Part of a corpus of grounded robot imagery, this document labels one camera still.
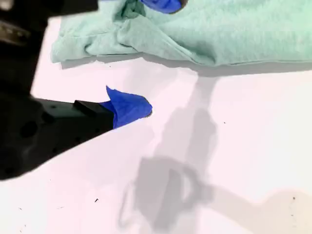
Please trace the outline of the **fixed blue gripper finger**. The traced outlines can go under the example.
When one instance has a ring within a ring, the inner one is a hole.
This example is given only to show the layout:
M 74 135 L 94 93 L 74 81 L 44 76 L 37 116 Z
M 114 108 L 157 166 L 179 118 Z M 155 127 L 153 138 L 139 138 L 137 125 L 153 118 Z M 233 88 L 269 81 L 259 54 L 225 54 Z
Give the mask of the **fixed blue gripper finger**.
M 103 133 L 132 123 L 152 113 L 148 100 L 139 95 L 106 87 L 109 100 L 73 103 L 41 100 L 41 158 L 56 155 Z
M 181 10 L 188 0 L 141 0 L 145 6 L 164 14 L 173 14 Z

